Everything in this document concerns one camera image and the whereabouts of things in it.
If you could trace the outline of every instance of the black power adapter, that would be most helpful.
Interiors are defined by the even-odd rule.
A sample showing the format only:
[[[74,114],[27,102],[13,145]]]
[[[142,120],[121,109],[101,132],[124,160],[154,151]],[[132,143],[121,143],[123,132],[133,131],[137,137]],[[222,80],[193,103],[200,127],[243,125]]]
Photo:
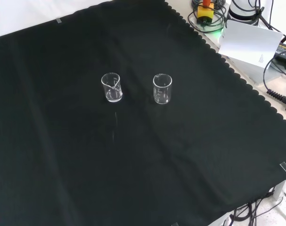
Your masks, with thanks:
[[[284,51],[286,51],[286,44],[281,42],[277,48],[275,56]],[[286,53],[276,56],[276,60],[286,63]]]

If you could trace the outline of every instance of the yellow object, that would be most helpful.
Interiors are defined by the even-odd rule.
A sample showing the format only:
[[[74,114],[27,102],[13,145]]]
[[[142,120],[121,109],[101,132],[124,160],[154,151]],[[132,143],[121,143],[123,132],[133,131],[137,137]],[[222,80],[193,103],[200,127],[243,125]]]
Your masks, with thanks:
[[[203,21],[206,21],[208,23],[212,22],[214,16],[214,11],[209,8],[204,8],[202,6],[198,6],[197,9],[197,18],[201,19]]]

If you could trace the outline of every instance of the white card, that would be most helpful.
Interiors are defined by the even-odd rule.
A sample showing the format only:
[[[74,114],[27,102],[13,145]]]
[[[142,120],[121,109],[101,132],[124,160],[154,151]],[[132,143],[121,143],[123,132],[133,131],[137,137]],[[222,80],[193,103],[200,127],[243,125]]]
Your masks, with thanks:
[[[281,39],[282,33],[228,20],[220,39],[219,53],[265,68]]]

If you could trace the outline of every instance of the white backdrop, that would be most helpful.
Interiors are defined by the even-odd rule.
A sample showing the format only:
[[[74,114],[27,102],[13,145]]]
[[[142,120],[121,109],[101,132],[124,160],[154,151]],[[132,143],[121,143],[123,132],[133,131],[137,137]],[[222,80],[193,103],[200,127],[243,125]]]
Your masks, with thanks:
[[[0,36],[110,0],[0,0]]]

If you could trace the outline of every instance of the black fabric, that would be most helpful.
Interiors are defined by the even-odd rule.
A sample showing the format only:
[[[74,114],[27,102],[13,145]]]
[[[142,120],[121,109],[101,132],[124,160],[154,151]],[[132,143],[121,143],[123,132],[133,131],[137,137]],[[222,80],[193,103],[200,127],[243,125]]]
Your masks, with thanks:
[[[163,1],[0,37],[0,226],[206,226],[286,179],[284,161],[286,121]]]

